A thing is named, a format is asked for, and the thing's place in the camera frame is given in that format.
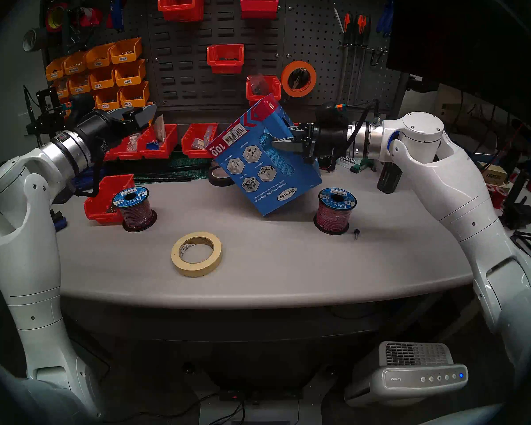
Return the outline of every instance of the barcode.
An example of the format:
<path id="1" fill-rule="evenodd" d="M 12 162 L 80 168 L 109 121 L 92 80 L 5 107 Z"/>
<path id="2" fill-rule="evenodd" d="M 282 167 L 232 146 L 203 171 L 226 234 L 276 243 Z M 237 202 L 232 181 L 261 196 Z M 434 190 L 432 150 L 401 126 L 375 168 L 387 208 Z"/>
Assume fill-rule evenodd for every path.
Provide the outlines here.
<path id="1" fill-rule="evenodd" d="M 231 146 L 232 143 L 234 143 L 238 138 L 243 136 L 245 133 L 247 133 L 247 130 L 240 123 L 238 123 L 222 139 L 228 146 Z"/>

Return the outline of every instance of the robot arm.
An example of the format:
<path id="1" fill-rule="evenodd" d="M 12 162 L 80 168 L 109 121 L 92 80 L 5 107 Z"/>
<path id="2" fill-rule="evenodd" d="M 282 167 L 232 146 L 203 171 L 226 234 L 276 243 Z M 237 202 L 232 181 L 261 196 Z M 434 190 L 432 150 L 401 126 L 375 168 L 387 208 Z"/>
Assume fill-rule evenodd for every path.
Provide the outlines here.
<path id="1" fill-rule="evenodd" d="M 73 130 L 0 167 L 0 289 L 24 346 L 27 376 L 69 389 L 92 417 L 101 416 L 97 390 L 62 320 L 61 267 L 49 210 L 67 181 L 146 127 L 154 111 L 151 105 L 124 120 L 92 111 Z"/>
<path id="2" fill-rule="evenodd" d="M 292 143 L 273 146 L 304 154 L 305 161 L 348 155 L 396 164 L 460 244 L 486 323 L 501 333 L 519 379 L 531 360 L 531 258 L 506 235 L 480 171 L 436 116 L 413 112 L 381 124 L 364 120 L 300 125 Z"/>

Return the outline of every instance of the cardboard box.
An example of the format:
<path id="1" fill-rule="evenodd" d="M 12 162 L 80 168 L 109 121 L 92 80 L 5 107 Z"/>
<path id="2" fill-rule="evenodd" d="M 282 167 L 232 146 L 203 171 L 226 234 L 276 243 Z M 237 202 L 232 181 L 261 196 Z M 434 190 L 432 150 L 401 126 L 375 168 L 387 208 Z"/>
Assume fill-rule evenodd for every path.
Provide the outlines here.
<path id="1" fill-rule="evenodd" d="M 293 136 L 288 126 L 293 122 L 270 94 L 206 147 L 264 216 L 322 181 L 316 161 L 306 164 L 301 155 L 271 147 Z"/>
<path id="2" fill-rule="evenodd" d="M 507 173 L 500 166 L 490 165 L 484 172 L 482 172 L 484 181 L 487 184 L 502 185 L 505 184 L 507 180 Z"/>

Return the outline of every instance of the red wire spool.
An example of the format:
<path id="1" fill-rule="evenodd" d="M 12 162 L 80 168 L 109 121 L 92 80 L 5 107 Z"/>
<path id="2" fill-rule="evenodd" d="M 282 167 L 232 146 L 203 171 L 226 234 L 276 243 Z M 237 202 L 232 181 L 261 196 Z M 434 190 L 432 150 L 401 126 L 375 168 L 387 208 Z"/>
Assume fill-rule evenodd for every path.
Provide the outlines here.
<path id="1" fill-rule="evenodd" d="M 313 222 L 322 232 L 342 235 L 348 231 L 348 218 L 356 207 L 356 198 L 349 191 L 329 187 L 319 192 L 319 210 Z"/>
<path id="2" fill-rule="evenodd" d="M 148 196 L 145 187 L 130 187 L 114 197 L 112 204 L 122 213 L 124 230 L 135 233 L 154 224 L 157 213 L 150 207 Z"/>

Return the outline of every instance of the vent grille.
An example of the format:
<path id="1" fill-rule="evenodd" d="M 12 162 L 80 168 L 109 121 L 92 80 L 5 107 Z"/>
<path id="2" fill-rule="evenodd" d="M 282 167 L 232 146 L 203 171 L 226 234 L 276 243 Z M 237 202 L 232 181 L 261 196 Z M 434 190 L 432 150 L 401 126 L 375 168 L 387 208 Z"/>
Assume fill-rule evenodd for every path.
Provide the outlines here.
<path id="1" fill-rule="evenodd" d="M 436 343 L 387 343 L 387 365 L 444 365 L 449 364 L 446 350 Z"/>

